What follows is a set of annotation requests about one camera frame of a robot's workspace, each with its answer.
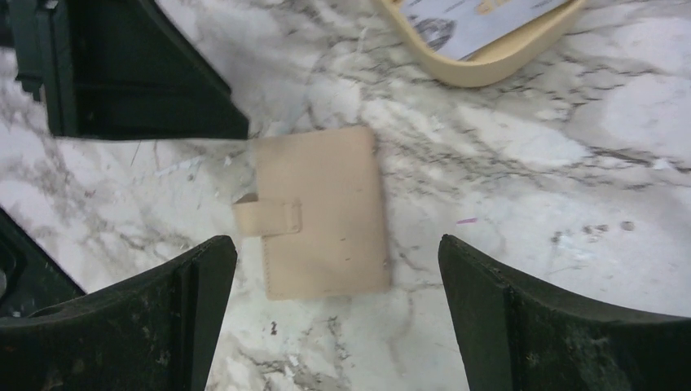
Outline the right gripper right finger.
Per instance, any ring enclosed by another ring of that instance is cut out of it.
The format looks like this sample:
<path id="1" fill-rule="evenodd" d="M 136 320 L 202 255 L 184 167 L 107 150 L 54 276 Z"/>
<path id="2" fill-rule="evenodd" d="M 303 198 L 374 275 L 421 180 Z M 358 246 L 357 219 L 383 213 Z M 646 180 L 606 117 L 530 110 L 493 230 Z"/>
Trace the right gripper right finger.
<path id="1" fill-rule="evenodd" d="M 472 390 L 687 390 L 690 321 L 596 301 L 444 235 L 438 264 Z"/>

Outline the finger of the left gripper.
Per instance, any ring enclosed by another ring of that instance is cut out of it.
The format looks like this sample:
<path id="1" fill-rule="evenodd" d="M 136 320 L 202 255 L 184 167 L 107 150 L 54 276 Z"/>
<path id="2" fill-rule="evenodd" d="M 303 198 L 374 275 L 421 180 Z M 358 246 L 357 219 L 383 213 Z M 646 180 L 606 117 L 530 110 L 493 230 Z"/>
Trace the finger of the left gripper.
<path id="1" fill-rule="evenodd" d="M 23 318 L 86 292 L 1 211 L 1 316 Z"/>
<path id="2" fill-rule="evenodd" d="M 7 45 L 56 137 L 249 136 L 231 87 L 153 1 L 12 0 Z"/>

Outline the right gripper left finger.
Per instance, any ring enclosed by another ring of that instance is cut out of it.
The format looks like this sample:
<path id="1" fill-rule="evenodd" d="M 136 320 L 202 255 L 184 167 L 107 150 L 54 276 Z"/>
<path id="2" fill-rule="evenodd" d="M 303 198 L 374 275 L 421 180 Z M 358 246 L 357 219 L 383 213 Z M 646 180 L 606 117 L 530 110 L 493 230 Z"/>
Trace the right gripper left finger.
<path id="1" fill-rule="evenodd" d="M 217 235 L 139 275 L 1 321 L 4 390 L 202 390 L 237 251 Z"/>

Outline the beige leather card holder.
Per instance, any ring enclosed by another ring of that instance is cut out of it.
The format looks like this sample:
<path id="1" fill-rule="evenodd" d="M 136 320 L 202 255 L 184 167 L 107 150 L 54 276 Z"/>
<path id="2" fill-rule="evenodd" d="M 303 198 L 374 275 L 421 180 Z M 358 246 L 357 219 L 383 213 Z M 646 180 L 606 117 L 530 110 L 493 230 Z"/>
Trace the beige leather card holder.
<path id="1" fill-rule="evenodd" d="M 239 232 L 262 241 L 269 299 L 390 288 L 375 144 L 374 132 L 362 126 L 253 143 L 257 189 L 233 210 Z"/>

